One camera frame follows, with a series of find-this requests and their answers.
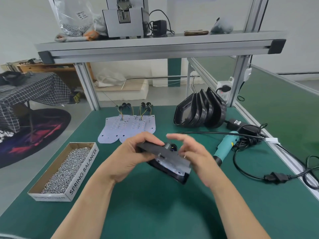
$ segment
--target phone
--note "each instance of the phone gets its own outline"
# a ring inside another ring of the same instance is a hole
[[[197,35],[207,35],[209,31],[204,30],[192,30],[192,31],[185,31],[184,36],[197,36]]]

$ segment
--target round rug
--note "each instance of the round rug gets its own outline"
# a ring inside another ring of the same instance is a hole
[[[34,132],[30,141],[30,127],[22,127],[13,137],[0,143],[0,169],[18,162],[49,145],[58,138],[71,121],[71,115],[56,108],[33,111]],[[29,125],[29,116],[20,119],[21,126]]]

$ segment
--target teal screwdriver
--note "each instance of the teal screwdriver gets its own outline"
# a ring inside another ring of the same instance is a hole
[[[239,136],[236,135],[238,132],[232,131],[231,133],[234,133],[234,135],[226,135],[221,143],[217,146],[217,151],[213,156],[218,166],[221,166],[229,151],[239,140]]]

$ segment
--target green pillar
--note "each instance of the green pillar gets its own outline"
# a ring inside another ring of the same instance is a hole
[[[168,76],[181,75],[181,58],[167,59],[167,74]],[[168,87],[181,86],[181,78],[168,78]]]

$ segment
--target hand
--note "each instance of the hand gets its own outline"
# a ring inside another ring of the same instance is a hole
[[[193,169],[204,185],[212,188],[218,183],[218,174],[222,173],[222,171],[203,145],[185,134],[172,133],[167,134],[166,137],[168,139],[183,141],[183,145],[178,153],[182,156],[186,156],[186,159],[192,163]]]
[[[111,179],[115,183],[121,182],[142,162],[147,162],[155,158],[154,154],[136,152],[136,145],[140,142],[149,141],[163,146],[164,143],[149,132],[142,132],[134,137],[128,138],[121,144],[97,169],[104,179]]]

